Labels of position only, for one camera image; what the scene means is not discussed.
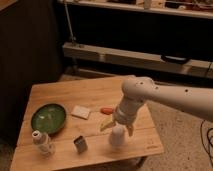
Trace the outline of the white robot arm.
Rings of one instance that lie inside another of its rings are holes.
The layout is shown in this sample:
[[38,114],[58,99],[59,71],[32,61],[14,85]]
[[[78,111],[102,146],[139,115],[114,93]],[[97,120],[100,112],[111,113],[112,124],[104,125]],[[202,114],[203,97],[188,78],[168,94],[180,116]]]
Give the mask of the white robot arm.
[[159,85],[150,77],[136,76],[125,79],[121,89],[122,99],[113,114],[101,123],[101,131],[119,123],[125,125],[132,136],[138,110],[147,100],[213,122],[213,89]]

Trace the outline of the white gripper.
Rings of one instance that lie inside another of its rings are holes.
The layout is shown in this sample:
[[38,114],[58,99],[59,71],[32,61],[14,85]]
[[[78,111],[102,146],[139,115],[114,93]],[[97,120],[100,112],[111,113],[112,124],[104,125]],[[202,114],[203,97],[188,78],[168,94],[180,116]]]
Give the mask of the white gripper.
[[[116,122],[126,125],[129,136],[133,136],[134,126],[132,125],[137,117],[138,110],[145,104],[144,100],[134,100],[123,96],[119,104],[116,106],[113,117]],[[105,120],[100,131],[112,128],[116,125],[114,120]]]

